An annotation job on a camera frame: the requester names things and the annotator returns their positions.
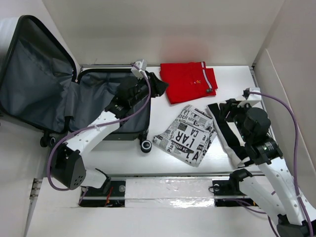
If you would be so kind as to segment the black and white garment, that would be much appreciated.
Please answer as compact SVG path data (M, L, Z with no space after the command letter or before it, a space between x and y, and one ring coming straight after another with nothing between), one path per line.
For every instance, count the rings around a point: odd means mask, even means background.
M207 111L213 118L213 124L224 152L235 168L248 167L254 164L245 150L245 142L233 122L220 119L219 103L207 105Z

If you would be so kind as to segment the red polo shirt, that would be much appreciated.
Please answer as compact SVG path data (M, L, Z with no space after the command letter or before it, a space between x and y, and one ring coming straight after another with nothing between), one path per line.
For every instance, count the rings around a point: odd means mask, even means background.
M214 69L205 62L162 63L160 77L168 84L166 95L172 105L216 96L218 89Z

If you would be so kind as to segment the newspaper print garment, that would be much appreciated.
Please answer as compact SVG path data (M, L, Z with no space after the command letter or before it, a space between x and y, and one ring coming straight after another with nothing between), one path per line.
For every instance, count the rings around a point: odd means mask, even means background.
M153 143L180 161L198 167L217 136L211 116L192 105L185 106Z

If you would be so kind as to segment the black white space suitcase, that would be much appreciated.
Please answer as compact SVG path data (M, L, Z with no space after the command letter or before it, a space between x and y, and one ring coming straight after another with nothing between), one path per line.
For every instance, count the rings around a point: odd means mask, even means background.
M0 21L0 110L43 132L42 147L70 132L78 116L79 75L67 50L36 17Z

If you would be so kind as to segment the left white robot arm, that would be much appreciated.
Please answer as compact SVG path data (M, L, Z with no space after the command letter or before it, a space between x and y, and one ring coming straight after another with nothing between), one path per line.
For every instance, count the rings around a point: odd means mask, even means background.
M167 84L153 72L131 69L88 69L79 80L78 116L53 147L47 178L60 182L64 191L87 186L104 196L110 177L86 157L103 140L138 139L142 152L150 152L151 98L162 96Z

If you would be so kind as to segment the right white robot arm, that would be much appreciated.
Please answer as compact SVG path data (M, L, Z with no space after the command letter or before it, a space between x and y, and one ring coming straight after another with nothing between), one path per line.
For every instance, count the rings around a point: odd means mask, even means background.
M208 109L222 145L239 170L226 184L233 194L250 197L276 225L280 237L313 237L316 209L298 187L277 142L269 135L271 121L255 105L260 98L229 99Z

